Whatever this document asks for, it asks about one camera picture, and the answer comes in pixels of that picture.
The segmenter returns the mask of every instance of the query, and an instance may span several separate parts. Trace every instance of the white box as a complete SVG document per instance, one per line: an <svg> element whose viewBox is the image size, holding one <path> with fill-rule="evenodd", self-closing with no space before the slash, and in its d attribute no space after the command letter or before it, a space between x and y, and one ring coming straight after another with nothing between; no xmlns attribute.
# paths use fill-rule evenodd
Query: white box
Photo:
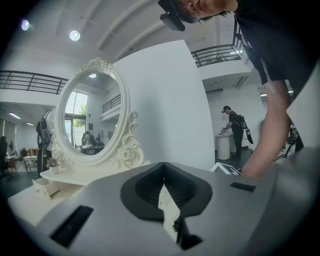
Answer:
<svg viewBox="0 0 320 256"><path fill-rule="evenodd" d="M45 178L32 180L34 190L37 195L51 199L51 195L60 190L56 181L50 181Z"/></svg>

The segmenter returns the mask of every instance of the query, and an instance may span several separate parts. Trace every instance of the gray device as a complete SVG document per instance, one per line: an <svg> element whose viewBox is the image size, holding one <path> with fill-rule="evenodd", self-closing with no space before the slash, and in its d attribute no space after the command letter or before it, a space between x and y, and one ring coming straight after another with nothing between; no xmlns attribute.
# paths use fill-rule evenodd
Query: gray device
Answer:
<svg viewBox="0 0 320 256"><path fill-rule="evenodd" d="M90 183L27 229L59 255L268 255L312 209L319 154L303 148L262 178L177 163L142 166ZM180 209L176 242L158 209L163 185Z"/></svg>

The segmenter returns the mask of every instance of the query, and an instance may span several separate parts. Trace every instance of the small potted plant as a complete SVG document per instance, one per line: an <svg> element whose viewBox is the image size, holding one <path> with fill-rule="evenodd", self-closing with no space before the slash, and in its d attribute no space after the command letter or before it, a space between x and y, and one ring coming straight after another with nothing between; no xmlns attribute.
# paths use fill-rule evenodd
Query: small potted plant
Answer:
<svg viewBox="0 0 320 256"><path fill-rule="evenodd" d="M55 158L49 158L47 159L46 161L46 167L50 169L50 171L53 173L53 174L57 174L58 173L58 170L59 170L59 167L60 164L58 163L58 160L55 159Z"/></svg>

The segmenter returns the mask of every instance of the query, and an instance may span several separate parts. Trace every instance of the oval mirror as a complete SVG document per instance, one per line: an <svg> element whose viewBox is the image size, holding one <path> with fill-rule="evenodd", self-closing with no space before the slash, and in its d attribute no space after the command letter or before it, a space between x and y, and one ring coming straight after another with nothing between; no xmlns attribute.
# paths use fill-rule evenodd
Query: oval mirror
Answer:
<svg viewBox="0 0 320 256"><path fill-rule="evenodd" d="M99 154L116 131L121 111L117 81L103 71L86 73L64 103L64 137L79 154Z"/></svg>

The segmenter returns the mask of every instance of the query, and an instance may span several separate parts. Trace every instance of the black slot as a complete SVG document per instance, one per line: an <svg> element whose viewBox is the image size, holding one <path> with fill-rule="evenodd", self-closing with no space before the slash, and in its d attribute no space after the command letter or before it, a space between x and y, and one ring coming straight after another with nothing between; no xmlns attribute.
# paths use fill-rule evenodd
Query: black slot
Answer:
<svg viewBox="0 0 320 256"><path fill-rule="evenodd" d="M93 211L94 209L88 206L79 206L51 235L51 239L67 248Z"/></svg>
<svg viewBox="0 0 320 256"><path fill-rule="evenodd" d="M236 189L240 189L240 190L245 190L245 191L249 191L249 192L253 192L256 188L256 186L252 186L252 185L248 185L248 184L242 184L239 182L234 182L230 185L230 187L236 188Z"/></svg>

